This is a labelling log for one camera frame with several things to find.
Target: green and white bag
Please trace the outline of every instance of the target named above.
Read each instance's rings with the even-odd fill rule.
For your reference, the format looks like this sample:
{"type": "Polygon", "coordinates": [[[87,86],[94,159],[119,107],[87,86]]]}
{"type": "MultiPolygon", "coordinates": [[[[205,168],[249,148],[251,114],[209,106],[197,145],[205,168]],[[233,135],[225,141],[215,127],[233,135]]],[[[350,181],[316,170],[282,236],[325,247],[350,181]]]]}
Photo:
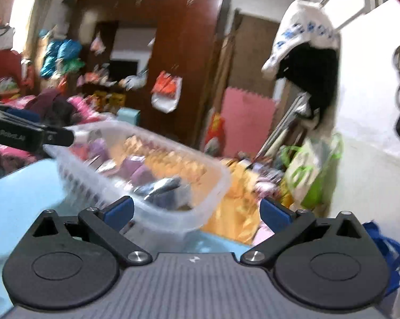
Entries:
{"type": "Polygon", "coordinates": [[[335,189],[335,173],[343,151],[342,136],[333,135],[330,145],[323,140],[307,139],[296,150],[284,175],[296,207],[313,210],[320,204],[329,204],[335,189]]]}

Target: red wooden cabinet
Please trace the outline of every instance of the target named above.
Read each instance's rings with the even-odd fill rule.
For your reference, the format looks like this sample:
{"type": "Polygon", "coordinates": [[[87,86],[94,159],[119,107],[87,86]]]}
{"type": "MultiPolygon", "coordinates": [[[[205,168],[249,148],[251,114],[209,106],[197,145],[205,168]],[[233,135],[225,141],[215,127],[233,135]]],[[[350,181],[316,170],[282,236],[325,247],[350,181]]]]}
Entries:
{"type": "Polygon", "coordinates": [[[114,42],[117,25],[156,27],[147,85],[128,93],[126,105],[141,110],[142,127],[193,146],[205,110],[214,41],[224,36],[228,8],[229,0],[78,0],[69,34],[85,43],[84,60],[92,70],[95,61],[109,56],[106,51],[95,58],[86,50],[99,26],[106,46],[114,42]],[[182,77],[180,102],[169,114],[151,105],[151,90],[162,70],[182,77]]]}

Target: plastic storage box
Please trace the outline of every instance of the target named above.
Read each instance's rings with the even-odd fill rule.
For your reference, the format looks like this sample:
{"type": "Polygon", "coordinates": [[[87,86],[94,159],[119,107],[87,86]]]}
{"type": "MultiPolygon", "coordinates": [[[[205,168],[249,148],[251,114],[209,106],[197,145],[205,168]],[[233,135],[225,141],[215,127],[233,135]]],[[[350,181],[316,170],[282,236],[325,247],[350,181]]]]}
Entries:
{"type": "MultiPolygon", "coordinates": [[[[73,130],[76,136],[83,132],[100,130],[116,162],[121,162],[124,158],[123,144],[126,139],[135,135],[145,142],[152,141],[159,147],[173,150],[205,166],[206,172],[201,177],[201,186],[193,188],[193,209],[190,211],[156,208],[144,202],[142,198],[130,194],[135,203],[133,221],[136,224],[125,236],[152,254],[182,250],[186,234],[208,221],[230,187],[230,173],[218,160],[129,123],[102,121],[72,126],[69,129],[73,130]]],[[[71,204],[77,206],[77,209],[82,210],[90,206],[104,208],[128,195],[128,192],[116,188],[109,179],[88,168],[68,148],[46,145],[45,151],[57,160],[64,188],[71,204]]]]}

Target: yellow fabric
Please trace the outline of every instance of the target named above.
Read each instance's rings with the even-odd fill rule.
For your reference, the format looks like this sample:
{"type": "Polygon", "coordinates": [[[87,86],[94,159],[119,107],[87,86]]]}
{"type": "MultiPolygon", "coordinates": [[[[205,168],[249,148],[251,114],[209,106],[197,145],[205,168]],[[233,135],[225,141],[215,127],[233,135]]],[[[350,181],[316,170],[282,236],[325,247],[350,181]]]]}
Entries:
{"type": "Polygon", "coordinates": [[[201,230],[250,245],[260,223],[257,198],[252,188],[256,175],[239,162],[233,162],[228,168],[231,187],[201,230]]]}

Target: light blue surface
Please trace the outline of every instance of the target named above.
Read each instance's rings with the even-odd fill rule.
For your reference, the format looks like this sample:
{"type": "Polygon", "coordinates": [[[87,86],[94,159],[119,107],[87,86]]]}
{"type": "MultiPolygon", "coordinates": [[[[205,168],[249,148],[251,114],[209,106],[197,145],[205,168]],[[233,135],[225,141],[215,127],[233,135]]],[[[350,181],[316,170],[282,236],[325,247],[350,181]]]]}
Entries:
{"type": "Polygon", "coordinates": [[[131,108],[120,108],[117,115],[119,121],[125,121],[135,126],[138,126],[141,112],[139,110],[131,108]]]}
{"type": "MultiPolygon", "coordinates": [[[[65,203],[55,161],[46,159],[0,179],[0,316],[12,307],[2,284],[2,268],[27,229],[45,209],[54,209],[61,216],[77,215],[65,203]]],[[[234,252],[237,259],[248,246],[218,236],[191,233],[186,253],[234,252]]]]}

